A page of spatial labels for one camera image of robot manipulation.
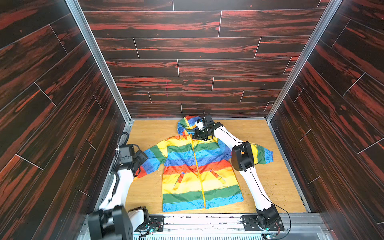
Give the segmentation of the rainbow striped hooded jacket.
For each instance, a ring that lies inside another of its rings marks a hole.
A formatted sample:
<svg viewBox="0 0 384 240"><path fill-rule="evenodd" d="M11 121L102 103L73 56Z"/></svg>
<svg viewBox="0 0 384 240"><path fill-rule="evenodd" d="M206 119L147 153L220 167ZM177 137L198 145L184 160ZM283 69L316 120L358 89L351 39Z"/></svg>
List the rainbow striped hooded jacket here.
<svg viewBox="0 0 384 240"><path fill-rule="evenodd" d="M194 140L199 116L186 116L178 122L178 135L147 149L148 159L137 172L138 178L164 166L162 178L163 211L211 209L243 201L231 165L232 151L216 137Z"/></svg>

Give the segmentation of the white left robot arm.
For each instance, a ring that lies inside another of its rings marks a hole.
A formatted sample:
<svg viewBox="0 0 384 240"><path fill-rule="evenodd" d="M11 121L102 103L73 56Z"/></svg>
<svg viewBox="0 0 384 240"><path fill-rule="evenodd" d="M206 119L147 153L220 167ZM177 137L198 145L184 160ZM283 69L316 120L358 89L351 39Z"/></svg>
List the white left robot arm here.
<svg viewBox="0 0 384 240"><path fill-rule="evenodd" d="M114 180L107 196L99 209L88 216L92 240L132 240L134 231L149 219L144 208L130 212L125 209L128 191L136 172L148 157L141 150L131 154L119 148L117 153L117 161L110 173Z"/></svg>

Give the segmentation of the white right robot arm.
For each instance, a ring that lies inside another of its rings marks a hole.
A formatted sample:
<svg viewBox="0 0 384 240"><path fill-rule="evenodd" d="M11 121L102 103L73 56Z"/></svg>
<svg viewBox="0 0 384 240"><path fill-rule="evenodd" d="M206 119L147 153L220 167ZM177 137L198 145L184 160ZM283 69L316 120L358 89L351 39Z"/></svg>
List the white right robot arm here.
<svg viewBox="0 0 384 240"><path fill-rule="evenodd" d="M262 231L282 232L284 225L277 210L278 206L268 197L255 168L258 164L271 163L273 152L248 141L241 141L224 125L215 123L209 116L196 121L195 126L194 139L207 141L216 137L232 151L231 165L246 181L257 212L255 220L243 220L245 226L251 226L256 222Z"/></svg>

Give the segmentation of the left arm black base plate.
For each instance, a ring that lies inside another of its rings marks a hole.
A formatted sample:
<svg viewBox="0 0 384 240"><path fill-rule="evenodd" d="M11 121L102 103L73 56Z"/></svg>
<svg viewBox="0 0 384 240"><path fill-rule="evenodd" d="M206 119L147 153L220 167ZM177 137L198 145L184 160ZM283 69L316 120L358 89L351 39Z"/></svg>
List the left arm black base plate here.
<svg viewBox="0 0 384 240"><path fill-rule="evenodd" d="M139 234L154 234L164 230L165 216L149 215L149 220L145 220L136 230Z"/></svg>

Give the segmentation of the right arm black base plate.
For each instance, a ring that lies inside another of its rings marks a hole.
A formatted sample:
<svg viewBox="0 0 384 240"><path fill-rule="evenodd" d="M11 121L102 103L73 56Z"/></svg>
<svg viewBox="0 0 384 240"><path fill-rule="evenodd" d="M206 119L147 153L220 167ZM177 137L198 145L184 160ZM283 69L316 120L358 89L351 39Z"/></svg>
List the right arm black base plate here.
<svg viewBox="0 0 384 240"><path fill-rule="evenodd" d="M281 232L285 230L280 216L275 218L264 215L242 215L240 222L243 224L246 232Z"/></svg>

